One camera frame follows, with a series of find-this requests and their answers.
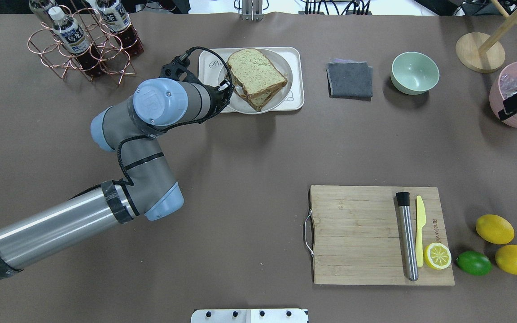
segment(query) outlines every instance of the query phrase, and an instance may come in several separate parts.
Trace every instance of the light blue cap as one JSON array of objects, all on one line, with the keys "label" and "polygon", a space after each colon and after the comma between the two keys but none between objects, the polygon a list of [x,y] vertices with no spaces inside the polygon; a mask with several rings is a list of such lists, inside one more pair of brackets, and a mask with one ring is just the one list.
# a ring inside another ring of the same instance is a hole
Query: light blue cap
[{"label": "light blue cap", "polygon": [[170,188],[168,192],[166,192],[165,196],[158,200],[158,202],[153,205],[150,210],[145,212],[145,216],[150,221],[166,217],[167,215],[180,209],[184,202],[185,200],[183,198],[183,194],[181,193],[181,189],[179,188],[179,183],[175,182],[175,185],[173,185],[173,187]]},{"label": "light blue cap", "polygon": [[111,107],[106,108],[105,111],[99,113],[95,118],[93,118],[93,121],[91,122],[91,137],[93,138],[93,141],[101,147],[101,149],[113,152],[115,149],[112,149],[111,146],[109,146],[105,139],[105,134],[103,133],[103,119],[105,118],[105,113],[107,113],[107,110],[110,108]]},{"label": "light blue cap", "polygon": [[133,106],[139,118],[149,125],[172,125],[187,112],[187,92],[175,80],[149,79],[135,90]]}]

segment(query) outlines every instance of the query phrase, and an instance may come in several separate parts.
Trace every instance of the cutting board handle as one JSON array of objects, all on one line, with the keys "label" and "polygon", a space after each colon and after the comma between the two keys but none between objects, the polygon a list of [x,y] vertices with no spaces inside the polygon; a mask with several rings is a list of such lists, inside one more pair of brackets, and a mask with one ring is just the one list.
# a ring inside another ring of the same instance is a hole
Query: cutting board handle
[{"label": "cutting board handle", "polygon": [[303,237],[304,237],[304,244],[308,248],[308,251],[310,251],[310,257],[314,258],[314,251],[312,251],[312,248],[308,245],[308,241],[306,241],[306,223],[308,222],[308,219],[310,219],[310,223],[312,224],[312,209],[308,209],[308,215],[306,216],[306,219],[304,219],[304,226],[303,226]]}]

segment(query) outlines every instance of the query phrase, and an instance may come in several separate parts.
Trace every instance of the lime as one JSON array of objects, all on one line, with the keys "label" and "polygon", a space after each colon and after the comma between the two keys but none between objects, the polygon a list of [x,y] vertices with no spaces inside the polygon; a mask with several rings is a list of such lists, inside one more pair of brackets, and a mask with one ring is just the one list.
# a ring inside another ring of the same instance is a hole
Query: lime
[{"label": "lime", "polygon": [[517,245],[509,244],[496,251],[496,264],[501,270],[517,275]]},{"label": "lime", "polygon": [[513,227],[503,217],[486,214],[476,220],[476,232],[482,239],[494,244],[506,244],[513,239]]},{"label": "lime", "polygon": [[476,251],[465,251],[460,253],[460,256],[456,259],[456,263],[461,270],[476,276],[484,276],[492,270],[490,259]]},{"label": "lime", "polygon": [[436,270],[447,268],[452,263],[452,256],[447,246],[431,243],[424,249],[424,262]]}]

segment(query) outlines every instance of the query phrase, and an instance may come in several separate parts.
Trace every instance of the gray napkin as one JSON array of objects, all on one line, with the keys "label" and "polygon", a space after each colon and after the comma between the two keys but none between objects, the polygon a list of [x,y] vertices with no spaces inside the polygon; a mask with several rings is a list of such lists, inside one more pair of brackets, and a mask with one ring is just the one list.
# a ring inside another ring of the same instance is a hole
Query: gray napkin
[{"label": "gray napkin", "polygon": [[331,98],[372,98],[372,66],[365,61],[334,59],[326,64]]}]

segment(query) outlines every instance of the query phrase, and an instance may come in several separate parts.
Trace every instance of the cutting board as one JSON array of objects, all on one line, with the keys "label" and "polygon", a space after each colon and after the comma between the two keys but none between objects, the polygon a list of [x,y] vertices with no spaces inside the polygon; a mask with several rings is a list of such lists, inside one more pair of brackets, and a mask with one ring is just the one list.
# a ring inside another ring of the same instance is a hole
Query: cutting board
[{"label": "cutting board", "polygon": [[433,242],[448,246],[437,188],[312,185],[315,284],[454,285],[452,266],[435,270],[424,264],[416,282],[404,276],[397,192],[410,193],[414,237],[420,195],[426,210],[423,246]]}]

